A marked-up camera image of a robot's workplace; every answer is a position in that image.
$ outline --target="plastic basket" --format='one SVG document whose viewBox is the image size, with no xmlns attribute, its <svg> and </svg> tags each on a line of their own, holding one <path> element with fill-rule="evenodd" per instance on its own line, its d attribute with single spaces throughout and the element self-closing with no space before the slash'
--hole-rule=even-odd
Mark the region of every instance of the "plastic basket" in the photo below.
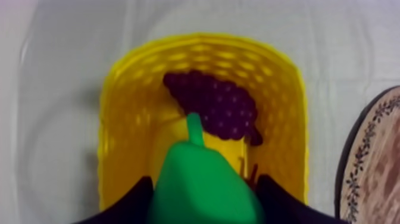
<svg viewBox="0 0 400 224">
<path fill-rule="evenodd" d="M 307 202 L 307 106 L 304 84 L 285 55 L 247 38 L 196 33 L 152 41 L 111 69 L 101 95 L 99 194 L 103 210 L 142 176 L 150 175 L 154 135 L 177 107 L 162 78 L 167 71 L 198 69 L 246 88 L 257 104 L 264 137 L 247 150 L 258 165 L 297 199 Z"/>
</svg>

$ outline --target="floral pattern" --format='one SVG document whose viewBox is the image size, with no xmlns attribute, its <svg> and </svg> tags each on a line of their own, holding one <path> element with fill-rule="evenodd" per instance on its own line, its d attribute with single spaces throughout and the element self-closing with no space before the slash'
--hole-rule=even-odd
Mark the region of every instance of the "floral pattern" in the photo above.
<svg viewBox="0 0 400 224">
<path fill-rule="evenodd" d="M 362 143 L 358 147 L 355 153 L 354 164 L 352 170 L 346 177 L 345 183 L 350 189 L 349 194 L 346 196 L 347 205 L 349 207 L 349 213 L 347 214 L 346 220 L 352 224 L 357 221 L 358 214 L 358 199 L 360 197 L 360 186 L 358 185 L 358 178 L 360 173 L 364 171 L 365 157 L 370 153 L 371 140 L 376 136 L 376 126 L 382 121 L 384 116 L 390 115 L 394 108 L 400 108 L 400 95 L 395 96 L 389 101 L 380 103 L 377 110 L 375 111 L 372 121 L 368 122 L 367 128 L 364 130 L 364 137 Z"/>
</svg>

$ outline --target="grape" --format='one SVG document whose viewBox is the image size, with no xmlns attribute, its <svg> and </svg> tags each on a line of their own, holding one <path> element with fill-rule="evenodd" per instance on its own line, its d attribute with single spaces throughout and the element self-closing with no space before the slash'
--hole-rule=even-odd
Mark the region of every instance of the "grape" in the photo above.
<svg viewBox="0 0 400 224">
<path fill-rule="evenodd" d="M 250 137 L 251 145 L 263 142 L 254 126 L 255 101 L 249 93 L 231 81 L 220 81 L 198 70 L 167 73 L 164 85 L 185 114 L 198 113 L 204 130 L 223 140 Z"/>
</svg>

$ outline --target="toy fruit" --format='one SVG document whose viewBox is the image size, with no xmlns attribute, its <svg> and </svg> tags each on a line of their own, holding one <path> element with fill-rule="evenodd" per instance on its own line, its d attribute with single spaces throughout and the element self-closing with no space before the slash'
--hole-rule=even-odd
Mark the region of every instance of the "toy fruit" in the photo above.
<svg viewBox="0 0 400 224">
<path fill-rule="evenodd" d="M 167 73 L 163 81 L 185 114 L 200 115 L 208 133 L 224 140 L 239 140 L 248 135 L 251 145 L 263 143 L 254 126 L 257 118 L 255 102 L 244 88 L 198 70 Z"/>
<path fill-rule="evenodd" d="M 168 151 L 148 213 L 149 224 L 261 224 L 255 194 L 226 159 L 204 147 L 197 114 L 187 117 L 189 140 Z"/>
</svg>

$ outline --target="white tablecloth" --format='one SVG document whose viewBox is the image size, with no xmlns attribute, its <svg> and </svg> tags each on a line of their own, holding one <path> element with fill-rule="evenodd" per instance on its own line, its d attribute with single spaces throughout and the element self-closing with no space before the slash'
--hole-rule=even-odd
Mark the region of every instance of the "white tablecloth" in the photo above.
<svg viewBox="0 0 400 224">
<path fill-rule="evenodd" d="M 351 126 L 369 100 L 400 83 L 396 0 L 53 0 L 31 23 L 32 6 L 0 7 L 0 28 L 9 30 L 0 36 L 1 223 L 68 223 L 97 212 L 96 97 L 111 64 L 148 40 L 226 32 L 290 56 L 309 102 L 309 201 L 328 214 Z"/>
</svg>

